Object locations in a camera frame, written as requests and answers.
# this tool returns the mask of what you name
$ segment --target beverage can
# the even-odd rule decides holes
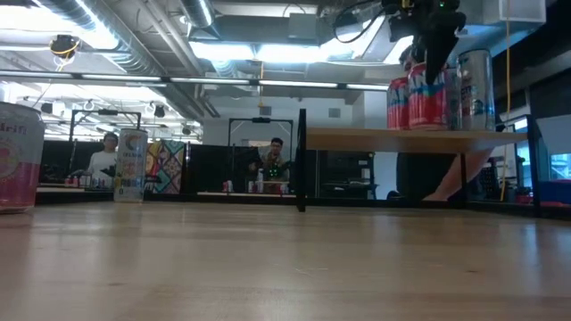
[[[389,129],[409,129],[409,79],[391,81],[387,92]]]
[[[34,207],[45,130],[39,111],[0,102],[0,212]]]
[[[495,130],[492,56],[474,50],[458,57],[463,130]]]
[[[448,112],[448,129],[462,129],[462,109],[460,108],[460,79],[458,69],[449,68],[445,71],[446,104]]]
[[[441,72],[433,85],[426,82],[426,64],[412,67],[409,73],[409,126],[413,130],[446,130],[446,89]]]
[[[113,195],[116,202],[143,201],[147,142],[144,130],[123,128],[120,131]]]

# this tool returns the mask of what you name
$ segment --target silver can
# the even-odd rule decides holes
[[[474,50],[458,57],[463,130],[495,130],[492,56]]]
[[[124,128],[119,134],[115,171],[116,202],[142,202],[148,135],[144,130]]]
[[[445,72],[446,106],[448,108],[448,129],[462,129],[462,109],[460,108],[460,79],[458,69],[449,68]]]

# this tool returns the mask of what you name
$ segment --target can lid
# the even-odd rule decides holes
[[[0,102],[0,104],[6,105],[5,107],[25,109],[25,110],[28,110],[28,111],[33,111],[33,112],[38,113],[38,114],[41,114],[41,113],[42,113],[41,111],[39,111],[39,110],[37,110],[37,109],[31,108],[31,107],[28,107],[28,106],[24,106],[24,105],[20,105],[20,104],[17,104],[17,103]]]

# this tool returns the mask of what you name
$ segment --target fluorescent light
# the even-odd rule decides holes
[[[320,83],[310,81],[283,81],[283,80],[260,80],[261,86],[305,86],[315,88],[337,88],[337,84]]]
[[[175,83],[209,84],[209,85],[250,85],[246,79],[233,78],[171,78]]]
[[[361,84],[347,84],[347,89],[352,90],[369,90],[369,91],[386,91],[389,89],[387,85],[361,85]]]
[[[263,45],[256,58],[263,62],[324,62],[327,60],[327,53],[321,51],[318,46]]]
[[[196,57],[211,61],[253,59],[253,51],[249,45],[205,44],[191,42],[190,46],[192,47]]]
[[[161,81],[160,77],[127,76],[127,75],[83,75],[83,79],[118,80],[118,81]]]
[[[62,72],[41,72],[41,71],[20,71],[20,70],[0,70],[0,76],[4,77],[38,77],[38,78],[72,78],[69,73]]]
[[[414,36],[404,37],[399,40],[396,45],[394,45],[393,50],[389,53],[383,63],[388,64],[400,64],[402,52],[406,50],[410,45],[412,45],[412,40]]]

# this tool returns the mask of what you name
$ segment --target table surface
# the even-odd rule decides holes
[[[307,149],[345,152],[476,152],[527,139],[525,133],[308,128]]]
[[[571,320],[570,243],[463,211],[50,205],[0,216],[0,320]]]

